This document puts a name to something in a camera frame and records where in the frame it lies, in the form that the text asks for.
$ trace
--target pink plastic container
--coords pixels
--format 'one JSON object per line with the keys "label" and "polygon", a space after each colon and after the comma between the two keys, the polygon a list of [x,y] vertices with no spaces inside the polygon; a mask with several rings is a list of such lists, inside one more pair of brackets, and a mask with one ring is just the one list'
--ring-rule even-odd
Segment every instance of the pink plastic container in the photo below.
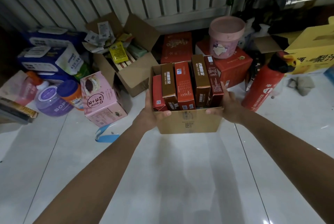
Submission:
{"label": "pink plastic container", "polygon": [[209,28],[210,54],[219,59],[231,57],[245,32],[245,26],[242,19],[234,16],[214,19]]}

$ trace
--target blue lid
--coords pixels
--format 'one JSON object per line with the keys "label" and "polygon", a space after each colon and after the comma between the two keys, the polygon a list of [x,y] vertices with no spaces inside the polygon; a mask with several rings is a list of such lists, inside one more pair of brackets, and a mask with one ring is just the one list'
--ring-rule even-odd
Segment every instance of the blue lid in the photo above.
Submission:
{"label": "blue lid", "polygon": [[57,94],[61,97],[67,97],[75,93],[78,89],[78,82],[69,79],[61,83],[57,88]]}

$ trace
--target open cardboard box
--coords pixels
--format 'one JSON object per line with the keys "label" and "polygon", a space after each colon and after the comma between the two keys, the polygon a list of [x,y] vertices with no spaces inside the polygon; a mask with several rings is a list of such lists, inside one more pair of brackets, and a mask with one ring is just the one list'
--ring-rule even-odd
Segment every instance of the open cardboard box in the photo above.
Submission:
{"label": "open cardboard box", "polygon": [[304,31],[274,34],[254,38],[266,62],[276,51],[284,50],[301,63],[286,76],[322,74],[334,65],[334,17],[329,24],[306,28]]}
{"label": "open cardboard box", "polygon": [[109,22],[115,36],[122,33],[131,33],[134,36],[135,41],[149,51],[143,57],[119,72],[114,70],[102,54],[94,54],[95,64],[102,71],[102,74],[108,78],[108,81],[113,82],[116,74],[128,93],[132,97],[135,97],[142,91],[148,89],[148,79],[150,77],[151,67],[158,65],[150,51],[158,40],[160,33],[134,14],[129,15],[125,26],[122,27],[121,22],[114,12],[102,16],[93,22],[87,23],[86,28],[98,33],[98,23],[105,21]]}
{"label": "open cardboard box", "polygon": [[[188,64],[191,71],[191,61],[188,61]],[[152,66],[150,71],[149,91],[152,96],[152,79],[153,76],[161,74],[161,65]],[[158,129],[161,134],[216,132],[221,117],[207,115],[205,111],[206,109],[172,111],[172,115],[158,122]]]}

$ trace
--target white tile floor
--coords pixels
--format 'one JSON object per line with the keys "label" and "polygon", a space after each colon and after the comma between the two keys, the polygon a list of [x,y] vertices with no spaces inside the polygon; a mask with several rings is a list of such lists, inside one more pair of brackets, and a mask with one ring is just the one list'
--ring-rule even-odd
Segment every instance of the white tile floor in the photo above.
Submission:
{"label": "white tile floor", "polygon": [[[308,96],[284,88],[258,112],[334,157],[334,87],[324,76],[314,80],[316,88]],[[233,89],[243,94],[240,86]],[[120,131],[143,107],[144,94],[132,102],[129,116],[120,120]],[[96,130],[77,110],[57,119],[41,115],[22,127],[0,163],[1,224],[32,223],[108,146],[94,141]],[[227,121],[217,133],[146,133],[101,223],[110,221],[323,223],[256,139]]]}

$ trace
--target nutrition label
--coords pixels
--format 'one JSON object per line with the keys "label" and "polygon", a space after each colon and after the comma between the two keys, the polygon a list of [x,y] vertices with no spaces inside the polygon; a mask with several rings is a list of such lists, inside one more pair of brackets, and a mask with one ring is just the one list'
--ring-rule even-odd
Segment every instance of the nutrition label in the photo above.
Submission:
{"label": "nutrition label", "polygon": [[188,96],[191,94],[191,82],[189,80],[184,80],[178,84],[178,95]]}

